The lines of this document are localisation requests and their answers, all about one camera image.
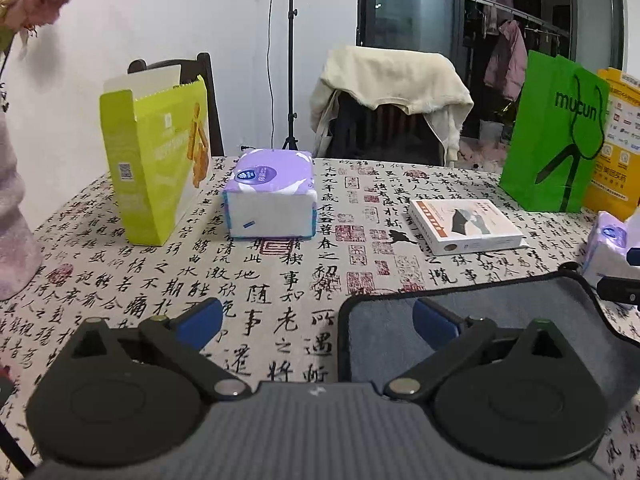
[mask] qr code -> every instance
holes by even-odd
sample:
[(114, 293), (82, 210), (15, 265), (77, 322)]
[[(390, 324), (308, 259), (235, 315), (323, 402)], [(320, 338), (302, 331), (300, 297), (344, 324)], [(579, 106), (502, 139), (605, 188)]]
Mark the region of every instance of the qr code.
[(133, 180), (131, 165), (128, 162), (118, 164), (118, 170), (120, 171), (120, 180)]

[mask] green shopping bag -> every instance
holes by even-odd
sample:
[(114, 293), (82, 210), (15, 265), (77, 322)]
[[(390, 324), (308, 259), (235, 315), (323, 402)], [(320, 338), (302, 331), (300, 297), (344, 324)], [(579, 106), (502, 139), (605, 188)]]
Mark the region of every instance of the green shopping bag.
[(606, 81), (577, 63), (530, 51), (500, 187), (527, 211), (580, 211), (608, 98)]

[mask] black mat edge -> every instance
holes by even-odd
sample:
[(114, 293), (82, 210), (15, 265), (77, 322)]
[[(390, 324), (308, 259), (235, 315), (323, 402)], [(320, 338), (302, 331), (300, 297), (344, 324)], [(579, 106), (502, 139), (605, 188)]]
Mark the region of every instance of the black mat edge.
[(605, 326), (609, 329), (609, 331), (622, 341), (626, 341), (631, 343), (632, 345), (640, 348), (640, 342), (632, 339), (626, 335), (618, 332), (613, 326), (609, 323), (609, 320), (604, 315), (600, 305), (598, 304), (598, 298), (596, 297), (591, 285), (577, 272), (574, 270), (570, 270), (570, 264), (562, 264), (559, 270), (555, 272), (550, 272), (548, 274), (542, 274), (541, 276), (531, 276), (528, 278), (518, 278), (516, 280), (507, 280), (504, 282), (497, 283), (479, 283), (478, 285), (468, 285), (468, 286), (455, 286), (451, 288), (436, 288), (433, 290), (420, 290), (417, 292), (396, 292), (394, 294), (383, 294), (381, 296), (373, 296), (369, 294), (363, 294), (361, 296), (352, 296), (347, 298), (344, 303), (340, 306), (340, 310), (338, 311), (338, 382), (351, 382), (351, 352), (350, 352), (350, 341), (349, 341), (349, 316), (351, 315), (351, 311), (363, 301), (384, 301), (384, 300), (405, 300), (406, 298), (427, 298), (430, 296), (440, 296), (442, 294), (452, 294), (454, 292), (470, 292), (473, 290), (479, 290), (482, 288), (491, 288), (494, 286), (505, 286), (505, 285), (516, 285), (518, 283), (530, 283), (530, 282), (543, 282), (546, 280), (554, 280), (556, 278), (571, 278), (572, 280), (577, 281), (584, 291), (587, 293), (587, 296), (591, 299), (594, 308), (597, 313), (600, 315), (600, 318), (603, 320)]

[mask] purple tissue package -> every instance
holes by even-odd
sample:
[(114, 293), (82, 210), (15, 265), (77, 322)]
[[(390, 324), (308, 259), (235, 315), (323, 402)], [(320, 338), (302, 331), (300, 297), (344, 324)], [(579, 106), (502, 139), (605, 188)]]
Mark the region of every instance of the purple tissue package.
[(309, 152), (252, 150), (222, 193), (232, 238), (311, 238), (318, 194)]
[(606, 211), (598, 213), (587, 240), (587, 254), (581, 269), (583, 277), (593, 288), (604, 276), (640, 280), (640, 267), (630, 266), (626, 262), (626, 252), (631, 247), (638, 247), (640, 242), (636, 239), (637, 219), (638, 214), (634, 214), (626, 222), (621, 222)]

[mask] green paper bag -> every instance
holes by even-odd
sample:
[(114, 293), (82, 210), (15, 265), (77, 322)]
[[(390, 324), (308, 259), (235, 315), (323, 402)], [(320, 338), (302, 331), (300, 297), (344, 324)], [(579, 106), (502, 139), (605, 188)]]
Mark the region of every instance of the green paper bag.
[(608, 98), (606, 81), (577, 63), (530, 51), (500, 187), (527, 211), (580, 211)]
[[(140, 87), (153, 72), (126, 78)], [(210, 174), (203, 79), (137, 98), (130, 88), (105, 93), (100, 123), (127, 240), (163, 245)]]

